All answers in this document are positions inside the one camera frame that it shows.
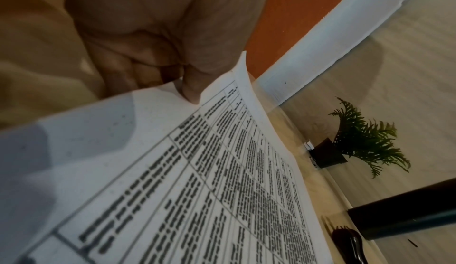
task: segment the white paper sheet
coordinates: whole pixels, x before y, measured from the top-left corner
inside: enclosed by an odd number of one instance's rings
[[[245,54],[192,105],[174,84],[0,135],[0,262],[331,263]]]

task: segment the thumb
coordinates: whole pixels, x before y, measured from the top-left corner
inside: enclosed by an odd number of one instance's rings
[[[199,71],[195,67],[188,65],[185,66],[184,77],[182,80],[182,94],[183,96],[193,104],[199,104],[201,99],[201,93],[206,89],[212,82],[214,82],[221,74],[208,74]]]

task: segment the hand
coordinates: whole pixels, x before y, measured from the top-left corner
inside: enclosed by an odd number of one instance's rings
[[[182,76],[182,94],[201,92],[231,70],[265,0],[66,0],[110,94]]]

